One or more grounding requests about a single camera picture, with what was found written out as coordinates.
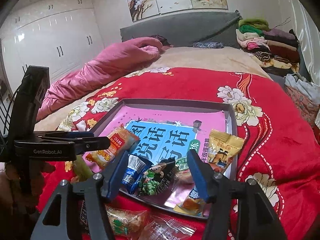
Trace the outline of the clear pastry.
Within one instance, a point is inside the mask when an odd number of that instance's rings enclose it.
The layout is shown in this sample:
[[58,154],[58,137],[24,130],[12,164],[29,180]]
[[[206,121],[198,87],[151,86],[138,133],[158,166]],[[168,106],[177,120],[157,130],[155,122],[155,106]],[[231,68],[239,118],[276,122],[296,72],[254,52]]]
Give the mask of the clear pastry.
[[181,240],[189,239],[196,229],[183,224],[170,216],[152,215],[149,223],[143,228],[138,240]]

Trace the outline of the round green label cake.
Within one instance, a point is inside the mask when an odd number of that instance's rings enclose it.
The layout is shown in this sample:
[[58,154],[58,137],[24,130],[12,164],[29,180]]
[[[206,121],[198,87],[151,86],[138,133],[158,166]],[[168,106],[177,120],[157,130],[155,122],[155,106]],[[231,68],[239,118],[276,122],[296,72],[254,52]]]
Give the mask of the round green label cake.
[[183,184],[192,184],[193,178],[189,170],[187,157],[177,159],[175,166],[176,166],[175,180]]

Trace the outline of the blue wafer packet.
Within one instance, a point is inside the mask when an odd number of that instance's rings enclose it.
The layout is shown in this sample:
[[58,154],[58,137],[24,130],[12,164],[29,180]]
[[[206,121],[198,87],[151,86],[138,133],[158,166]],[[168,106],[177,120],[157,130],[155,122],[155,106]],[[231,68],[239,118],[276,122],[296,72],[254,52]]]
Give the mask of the blue wafer packet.
[[122,184],[128,194],[134,194],[140,184],[143,173],[148,170],[153,163],[146,158],[136,155],[129,155],[129,161]]

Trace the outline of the snickers bar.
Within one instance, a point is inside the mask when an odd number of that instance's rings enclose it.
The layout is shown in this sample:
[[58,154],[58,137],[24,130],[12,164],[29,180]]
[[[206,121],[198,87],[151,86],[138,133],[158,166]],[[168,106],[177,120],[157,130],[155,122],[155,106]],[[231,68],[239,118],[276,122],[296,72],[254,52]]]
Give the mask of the snickers bar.
[[86,211],[86,205],[84,200],[80,202],[80,222],[82,223],[83,226],[88,226],[87,211]]

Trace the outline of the white satin curtain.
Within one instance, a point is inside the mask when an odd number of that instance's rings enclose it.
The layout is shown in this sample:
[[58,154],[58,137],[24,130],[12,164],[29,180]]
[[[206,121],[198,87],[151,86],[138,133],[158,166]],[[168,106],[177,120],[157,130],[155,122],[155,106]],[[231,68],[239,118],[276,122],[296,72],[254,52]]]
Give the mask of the white satin curtain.
[[319,85],[319,30],[302,3],[299,0],[290,1],[294,30],[300,42],[306,70],[312,81]]

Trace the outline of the dark shallow box tray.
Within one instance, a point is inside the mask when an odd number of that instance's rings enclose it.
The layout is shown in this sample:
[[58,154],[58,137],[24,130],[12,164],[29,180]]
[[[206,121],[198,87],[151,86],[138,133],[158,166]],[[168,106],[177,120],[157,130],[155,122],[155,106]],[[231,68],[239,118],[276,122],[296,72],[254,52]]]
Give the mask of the dark shallow box tray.
[[[174,158],[180,165],[190,149],[194,149],[202,161],[206,162],[209,149],[209,134],[212,129],[237,135],[235,115],[230,105],[217,102],[164,100],[164,99],[123,99],[119,101],[92,128],[95,136],[110,135],[117,127],[139,137],[129,153],[148,159],[159,176],[167,172],[164,160]],[[161,210],[179,214],[174,210],[192,191],[193,183],[175,179],[162,180],[164,187],[156,195],[143,195],[139,189],[129,194],[126,185],[120,192],[141,203]]]

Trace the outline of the grey headboard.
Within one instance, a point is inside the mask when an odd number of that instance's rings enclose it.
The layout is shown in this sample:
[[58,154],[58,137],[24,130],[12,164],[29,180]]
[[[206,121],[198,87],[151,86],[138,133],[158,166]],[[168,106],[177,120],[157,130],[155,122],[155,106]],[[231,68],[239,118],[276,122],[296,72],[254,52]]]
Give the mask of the grey headboard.
[[236,39],[240,12],[186,12],[162,16],[121,28],[121,40],[160,35],[175,47],[191,47],[195,42],[221,42],[241,48]]

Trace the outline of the green label rice cracker pack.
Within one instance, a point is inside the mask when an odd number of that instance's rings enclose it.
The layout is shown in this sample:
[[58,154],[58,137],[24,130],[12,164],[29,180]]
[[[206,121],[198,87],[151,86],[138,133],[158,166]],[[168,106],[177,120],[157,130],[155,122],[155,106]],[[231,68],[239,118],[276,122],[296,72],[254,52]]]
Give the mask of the green label rice cracker pack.
[[137,239],[148,220],[147,211],[130,211],[106,206],[111,228],[115,235]]

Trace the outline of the green yellow snack packet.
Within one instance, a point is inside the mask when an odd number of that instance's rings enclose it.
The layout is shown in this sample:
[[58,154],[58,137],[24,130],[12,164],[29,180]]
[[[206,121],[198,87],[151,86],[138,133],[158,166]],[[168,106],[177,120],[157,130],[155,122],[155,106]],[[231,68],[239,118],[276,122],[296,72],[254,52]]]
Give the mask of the green yellow snack packet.
[[76,160],[73,162],[73,171],[76,176],[71,179],[72,183],[86,181],[93,176],[93,172],[87,166],[81,155],[76,156]]

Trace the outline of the yellow cow snack packet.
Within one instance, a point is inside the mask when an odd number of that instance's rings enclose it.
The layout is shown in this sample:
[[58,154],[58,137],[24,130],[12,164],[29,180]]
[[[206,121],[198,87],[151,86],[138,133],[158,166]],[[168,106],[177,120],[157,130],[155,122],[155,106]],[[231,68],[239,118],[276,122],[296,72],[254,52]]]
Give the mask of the yellow cow snack packet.
[[[204,163],[209,164],[214,172],[224,173],[233,159],[241,151],[243,138],[212,129],[209,134],[207,156]],[[192,216],[202,216],[205,201],[200,197],[202,186],[194,185],[183,202],[174,207],[174,211]]]

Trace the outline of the stack of folded clothes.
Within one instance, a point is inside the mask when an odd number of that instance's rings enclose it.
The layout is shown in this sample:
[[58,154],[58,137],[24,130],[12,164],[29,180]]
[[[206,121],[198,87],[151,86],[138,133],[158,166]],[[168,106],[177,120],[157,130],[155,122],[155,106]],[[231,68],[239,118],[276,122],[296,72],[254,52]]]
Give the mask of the stack of folded clothes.
[[270,28],[266,20],[247,18],[238,22],[240,47],[268,74],[284,77],[300,69],[299,41],[291,30]]

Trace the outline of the red floral blanket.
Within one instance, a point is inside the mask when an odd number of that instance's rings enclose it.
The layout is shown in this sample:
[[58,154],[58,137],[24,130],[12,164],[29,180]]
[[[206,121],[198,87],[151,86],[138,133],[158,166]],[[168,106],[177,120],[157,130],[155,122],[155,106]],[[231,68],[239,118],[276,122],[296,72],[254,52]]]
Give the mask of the red floral blanket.
[[238,136],[245,140],[236,179],[257,181],[288,239],[307,239],[319,229],[319,144],[290,97],[269,78],[240,70],[139,70],[47,116],[36,129],[88,130],[116,103],[130,98],[232,105]]

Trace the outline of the pink quilt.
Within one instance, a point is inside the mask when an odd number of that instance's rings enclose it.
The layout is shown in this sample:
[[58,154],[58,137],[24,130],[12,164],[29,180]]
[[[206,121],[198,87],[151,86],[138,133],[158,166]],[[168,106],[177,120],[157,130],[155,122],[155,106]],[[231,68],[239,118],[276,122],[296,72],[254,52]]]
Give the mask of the pink quilt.
[[50,85],[36,121],[157,59],[162,47],[162,43],[153,37],[139,37],[108,46],[81,69]]

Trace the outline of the orange rice cake packet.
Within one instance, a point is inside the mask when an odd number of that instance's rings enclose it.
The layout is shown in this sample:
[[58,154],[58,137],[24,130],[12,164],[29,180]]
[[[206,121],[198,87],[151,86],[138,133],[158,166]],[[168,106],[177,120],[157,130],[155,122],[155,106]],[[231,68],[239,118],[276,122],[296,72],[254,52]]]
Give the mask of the orange rice cake packet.
[[87,161],[96,163],[100,169],[104,169],[122,150],[129,150],[139,141],[139,137],[125,129],[123,124],[116,127],[107,137],[110,139],[108,149],[92,151],[85,156]]

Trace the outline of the black green pea snack pack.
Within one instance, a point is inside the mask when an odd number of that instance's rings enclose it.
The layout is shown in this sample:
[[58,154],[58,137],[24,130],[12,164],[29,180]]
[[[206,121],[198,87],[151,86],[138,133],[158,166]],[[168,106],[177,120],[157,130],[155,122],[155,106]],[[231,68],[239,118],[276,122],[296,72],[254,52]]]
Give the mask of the black green pea snack pack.
[[175,174],[175,158],[163,159],[146,170],[139,182],[139,196],[155,196],[165,191]]

